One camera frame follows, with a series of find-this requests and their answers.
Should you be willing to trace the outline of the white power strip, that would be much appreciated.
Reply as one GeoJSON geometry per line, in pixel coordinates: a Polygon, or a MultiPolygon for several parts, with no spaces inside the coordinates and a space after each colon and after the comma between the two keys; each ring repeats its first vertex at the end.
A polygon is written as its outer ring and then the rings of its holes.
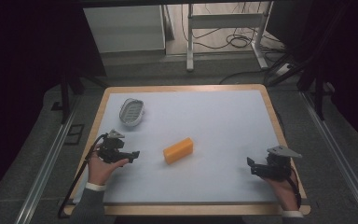
{"type": "Polygon", "coordinates": [[[279,77],[284,75],[285,73],[287,73],[289,70],[291,70],[294,66],[290,63],[285,63],[284,65],[282,65],[276,72],[275,74],[279,77]]]}

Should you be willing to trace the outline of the person's left hand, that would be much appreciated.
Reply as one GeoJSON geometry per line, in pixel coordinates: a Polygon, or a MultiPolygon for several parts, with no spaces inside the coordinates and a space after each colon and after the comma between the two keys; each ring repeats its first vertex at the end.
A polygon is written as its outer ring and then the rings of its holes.
{"type": "Polygon", "coordinates": [[[100,148],[100,144],[97,144],[91,152],[88,160],[89,177],[88,182],[94,185],[103,186],[109,179],[111,174],[119,167],[126,165],[129,160],[123,159],[114,163],[106,163],[102,161],[97,151],[100,148]]]}

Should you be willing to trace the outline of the oval grey soap dish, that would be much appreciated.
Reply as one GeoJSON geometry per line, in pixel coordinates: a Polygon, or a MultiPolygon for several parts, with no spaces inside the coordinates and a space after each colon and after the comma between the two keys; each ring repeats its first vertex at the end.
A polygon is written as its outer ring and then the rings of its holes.
{"type": "Polygon", "coordinates": [[[144,115],[145,104],[143,101],[128,98],[119,111],[120,121],[127,127],[137,126],[144,115]]]}

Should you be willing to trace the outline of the black metal stand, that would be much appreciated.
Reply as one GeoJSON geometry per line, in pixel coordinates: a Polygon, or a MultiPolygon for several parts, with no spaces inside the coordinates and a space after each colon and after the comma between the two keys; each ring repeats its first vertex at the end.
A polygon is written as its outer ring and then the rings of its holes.
{"type": "Polygon", "coordinates": [[[82,78],[87,79],[103,89],[110,87],[106,82],[79,69],[74,69],[70,72],[62,72],[60,83],[61,100],[55,102],[51,108],[52,111],[61,110],[62,124],[69,119],[71,114],[69,91],[72,91],[75,96],[82,95],[85,92],[86,88],[81,81],[82,78]]]}
{"type": "Polygon", "coordinates": [[[324,116],[324,55],[342,12],[342,5],[335,0],[278,0],[270,11],[267,31],[285,46],[278,64],[291,59],[295,66],[281,75],[272,66],[265,84],[273,87],[298,75],[299,91],[314,89],[314,110],[320,118],[324,116]]]}

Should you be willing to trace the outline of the orange soap bar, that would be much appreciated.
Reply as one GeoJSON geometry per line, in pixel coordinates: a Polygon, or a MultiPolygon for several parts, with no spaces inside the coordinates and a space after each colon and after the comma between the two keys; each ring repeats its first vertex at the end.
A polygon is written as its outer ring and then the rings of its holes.
{"type": "Polygon", "coordinates": [[[186,138],[180,142],[173,144],[163,150],[164,160],[167,164],[176,161],[193,153],[194,144],[191,138],[186,138]]]}

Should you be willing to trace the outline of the white table mat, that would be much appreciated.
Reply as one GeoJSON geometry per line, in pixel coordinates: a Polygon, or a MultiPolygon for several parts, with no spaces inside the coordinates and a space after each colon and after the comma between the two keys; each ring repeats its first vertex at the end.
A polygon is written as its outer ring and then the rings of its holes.
{"type": "Polygon", "coordinates": [[[141,122],[119,119],[127,93],[108,97],[99,133],[124,134],[125,150],[138,159],[114,171],[105,203],[266,203],[275,199],[269,185],[246,163],[263,163],[278,144],[259,91],[140,92],[141,122]],[[163,150],[186,138],[193,153],[167,164],[163,150]]]}

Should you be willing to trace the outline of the metal floor rail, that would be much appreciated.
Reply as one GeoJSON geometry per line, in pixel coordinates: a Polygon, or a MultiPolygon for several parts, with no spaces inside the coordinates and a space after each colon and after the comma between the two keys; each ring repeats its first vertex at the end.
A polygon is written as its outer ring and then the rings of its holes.
{"type": "Polygon", "coordinates": [[[56,163],[56,160],[61,153],[64,139],[66,138],[66,135],[68,134],[69,129],[73,123],[78,105],[80,104],[81,100],[82,96],[75,96],[73,102],[70,104],[71,112],[69,113],[67,120],[60,126],[58,133],[55,135],[54,141],[48,150],[47,156],[41,163],[41,167],[34,179],[34,183],[31,186],[28,195],[24,200],[24,203],[22,204],[21,210],[18,213],[14,224],[30,224],[35,209],[48,183],[48,179],[56,163]]]}
{"type": "Polygon", "coordinates": [[[343,152],[341,151],[341,147],[337,143],[336,138],[332,135],[329,127],[326,122],[317,115],[314,109],[314,103],[312,99],[304,92],[301,92],[300,97],[303,99],[304,104],[309,111],[309,114],[315,123],[318,131],[320,132],[322,138],[324,139],[329,151],[334,158],[339,171],[344,177],[348,187],[350,188],[355,201],[358,203],[358,177],[351,168],[348,160],[345,158],[343,152]]]}

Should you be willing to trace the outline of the grey cabinet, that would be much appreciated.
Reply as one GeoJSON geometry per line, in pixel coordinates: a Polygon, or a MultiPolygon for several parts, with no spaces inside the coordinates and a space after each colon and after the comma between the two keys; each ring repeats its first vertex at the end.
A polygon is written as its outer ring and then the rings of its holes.
{"type": "Polygon", "coordinates": [[[161,6],[84,8],[100,53],[163,50],[161,6]]]}

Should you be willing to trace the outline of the wooden table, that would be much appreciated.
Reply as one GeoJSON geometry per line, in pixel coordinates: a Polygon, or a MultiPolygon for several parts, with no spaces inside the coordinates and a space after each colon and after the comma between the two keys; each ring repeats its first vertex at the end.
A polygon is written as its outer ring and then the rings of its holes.
{"type": "MultiPolygon", "coordinates": [[[[93,143],[102,134],[98,130],[110,94],[127,93],[130,98],[135,99],[135,94],[140,92],[176,91],[259,91],[267,108],[273,130],[278,138],[277,146],[285,143],[269,94],[261,84],[108,88],[104,91],[88,141],[93,143]]],[[[105,203],[105,211],[107,214],[114,216],[243,216],[278,215],[281,212],[281,208],[276,199],[274,199],[274,201],[266,203],[105,203]]]]}

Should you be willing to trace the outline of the white metal desk frame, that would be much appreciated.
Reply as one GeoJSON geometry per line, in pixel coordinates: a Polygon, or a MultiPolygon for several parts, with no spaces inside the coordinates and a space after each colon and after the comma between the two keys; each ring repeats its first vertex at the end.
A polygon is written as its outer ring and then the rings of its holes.
{"type": "Polygon", "coordinates": [[[269,68],[263,54],[261,53],[260,43],[264,34],[272,2],[268,1],[265,9],[260,13],[234,13],[234,14],[194,14],[193,5],[188,4],[187,9],[187,49],[186,49],[186,70],[194,70],[194,42],[193,31],[200,29],[214,28],[255,28],[255,40],[251,42],[251,47],[262,70],[269,68]]]}

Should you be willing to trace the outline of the person's right hand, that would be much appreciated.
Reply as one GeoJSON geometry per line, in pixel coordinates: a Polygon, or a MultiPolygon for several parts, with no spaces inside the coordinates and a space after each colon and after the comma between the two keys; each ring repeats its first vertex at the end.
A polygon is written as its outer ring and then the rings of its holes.
{"type": "Polygon", "coordinates": [[[265,181],[271,186],[283,211],[298,211],[296,194],[287,180],[279,182],[265,178],[265,181]]]}

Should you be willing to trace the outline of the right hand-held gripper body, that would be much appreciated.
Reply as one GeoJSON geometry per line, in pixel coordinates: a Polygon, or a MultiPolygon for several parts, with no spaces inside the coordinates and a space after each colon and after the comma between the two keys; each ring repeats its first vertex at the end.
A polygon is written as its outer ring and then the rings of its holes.
{"type": "Polygon", "coordinates": [[[283,181],[291,176],[291,159],[301,158],[302,155],[285,146],[276,146],[267,149],[266,164],[256,164],[262,170],[259,177],[276,181],[283,181]]]}

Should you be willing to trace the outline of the black floor frame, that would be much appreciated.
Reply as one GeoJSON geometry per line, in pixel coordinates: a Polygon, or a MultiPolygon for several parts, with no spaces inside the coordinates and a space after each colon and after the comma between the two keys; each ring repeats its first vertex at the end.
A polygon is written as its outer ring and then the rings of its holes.
{"type": "Polygon", "coordinates": [[[70,126],[69,131],[64,139],[64,144],[66,146],[76,146],[79,144],[83,131],[84,124],[73,124],[70,126]]]}

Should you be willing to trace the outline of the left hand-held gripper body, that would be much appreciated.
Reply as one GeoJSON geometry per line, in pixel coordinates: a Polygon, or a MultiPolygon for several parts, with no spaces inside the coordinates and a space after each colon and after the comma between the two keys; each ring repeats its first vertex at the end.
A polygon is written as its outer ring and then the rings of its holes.
{"type": "Polygon", "coordinates": [[[98,157],[106,163],[114,163],[127,159],[128,156],[124,152],[119,151],[124,147],[122,138],[124,138],[124,135],[116,130],[103,134],[103,141],[98,149],[98,157]]]}

